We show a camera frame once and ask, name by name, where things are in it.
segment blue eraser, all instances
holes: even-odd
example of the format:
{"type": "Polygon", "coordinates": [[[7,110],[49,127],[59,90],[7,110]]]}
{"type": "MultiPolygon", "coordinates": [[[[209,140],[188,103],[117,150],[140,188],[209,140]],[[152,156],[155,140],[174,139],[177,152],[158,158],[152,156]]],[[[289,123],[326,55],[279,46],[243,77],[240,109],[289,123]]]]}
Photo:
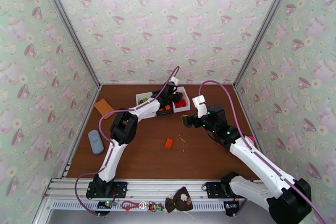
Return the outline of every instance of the blue eraser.
{"type": "Polygon", "coordinates": [[[92,152],[95,155],[98,155],[104,151],[104,144],[102,143],[102,139],[100,138],[98,130],[92,130],[89,132],[89,141],[92,152]]]}

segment floral wallpaper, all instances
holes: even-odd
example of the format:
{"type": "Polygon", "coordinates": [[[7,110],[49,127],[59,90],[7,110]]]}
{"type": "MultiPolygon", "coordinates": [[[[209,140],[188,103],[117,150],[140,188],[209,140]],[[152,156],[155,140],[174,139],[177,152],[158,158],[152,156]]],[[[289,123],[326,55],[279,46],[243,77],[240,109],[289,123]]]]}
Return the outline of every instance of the floral wallpaper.
{"type": "MultiPolygon", "coordinates": [[[[239,84],[267,157],[336,223],[336,0],[285,0],[239,84]]],[[[305,223],[318,224],[312,213],[305,223]]]]}
{"type": "Polygon", "coordinates": [[[272,0],[62,2],[101,83],[232,83],[272,0]]]}
{"type": "Polygon", "coordinates": [[[95,85],[49,0],[0,0],[0,223],[30,223],[95,85]]]}

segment orange block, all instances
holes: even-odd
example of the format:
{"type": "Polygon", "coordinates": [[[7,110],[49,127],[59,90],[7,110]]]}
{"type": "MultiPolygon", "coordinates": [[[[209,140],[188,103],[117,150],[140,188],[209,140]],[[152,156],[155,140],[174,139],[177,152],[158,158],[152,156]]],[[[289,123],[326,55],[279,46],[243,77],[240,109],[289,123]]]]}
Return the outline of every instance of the orange block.
{"type": "MultiPolygon", "coordinates": [[[[93,105],[97,111],[99,111],[99,113],[103,116],[106,113],[109,113],[111,111],[114,111],[115,109],[112,108],[111,105],[109,105],[107,103],[107,101],[105,99],[101,99],[100,101],[97,101],[94,105],[93,105]]],[[[104,119],[108,119],[109,117],[111,117],[114,113],[107,115],[106,117],[104,117],[104,119]]]]}
{"type": "Polygon", "coordinates": [[[165,147],[170,149],[172,144],[173,144],[173,139],[167,138],[167,141],[165,143],[165,147]]]}

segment wooden table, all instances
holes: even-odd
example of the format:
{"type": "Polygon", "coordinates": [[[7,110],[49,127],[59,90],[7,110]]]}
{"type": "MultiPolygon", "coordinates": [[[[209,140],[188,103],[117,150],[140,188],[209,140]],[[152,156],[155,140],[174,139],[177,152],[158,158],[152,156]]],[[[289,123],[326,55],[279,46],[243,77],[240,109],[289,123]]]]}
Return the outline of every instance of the wooden table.
{"type": "MultiPolygon", "coordinates": [[[[191,110],[142,120],[134,140],[125,148],[116,170],[118,179],[220,179],[235,171],[246,179],[257,177],[237,157],[211,140],[202,128],[186,128],[181,122],[182,114],[194,115],[196,109],[192,98],[198,95],[198,85],[183,85],[191,102],[191,110]],[[173,139],[171,149],[165,147],[167,137],[173,139]]],[[[159,90],[160,85],[103,85],[98,100],[104,98],[115,109],[136,105],[135,95],[159,90]]],[[[245,135],[251,131],[232,86],[226,86],[233,98],[240,127],[245,135]]],[[[229,100],[216,85],[202,89],[207,104],[217,103],[224,107],[228,123],[235,126],[229,100]]],[[[102,129],[110,136],[110,127],[115,115],[102,122],[102,129]]],[[[101,115],[94,108],[72,160],[67,177],[76,178],[82,173],[100,169],[108,149],[94,155],[91,151],[88,132],[98,129],[101,115]]]]}

